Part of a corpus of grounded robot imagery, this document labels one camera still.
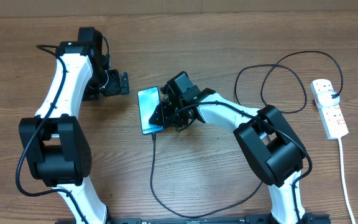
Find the blue Galaxy smartphone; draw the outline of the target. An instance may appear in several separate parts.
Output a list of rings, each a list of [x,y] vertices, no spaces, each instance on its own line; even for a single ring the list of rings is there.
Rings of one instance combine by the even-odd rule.
[[[149,118],[152,115],[155,107],[161,103],[159,89],[154,86],[137,93],[139,114],[142,134],[152,134],[163,131],[163,126],[149,124]]]

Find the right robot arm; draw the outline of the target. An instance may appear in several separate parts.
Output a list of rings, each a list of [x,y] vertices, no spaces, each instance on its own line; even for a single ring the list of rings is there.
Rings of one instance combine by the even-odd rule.
[[[180,72],[161,88],[152,88],[147,97],[146,127],[143,133],[154,135],[165,128],[177,131],[196,120],[230,131],[245,159],[260,181],[268,185],[272,209],[271,223],[307,223],[301,204],[299,182],[303,162],[313,163],[305,146],[278,108],[247,108],[223,98],[216,91],[200,90],[186,72]]]

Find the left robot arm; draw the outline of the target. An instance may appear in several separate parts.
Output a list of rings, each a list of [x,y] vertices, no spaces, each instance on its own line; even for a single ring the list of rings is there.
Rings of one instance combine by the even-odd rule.
[[[104,35],[81,27],[76,41],[37,48],[56,59],[55,75],[41,107],[19,123],[23,145],[16,173],[18,191],[28,197],[60,194],[74,223],[112,223],[108,206],[90,179],[90,145],[78,121],[83,101],[129,94],[126,72],[111,69]]]

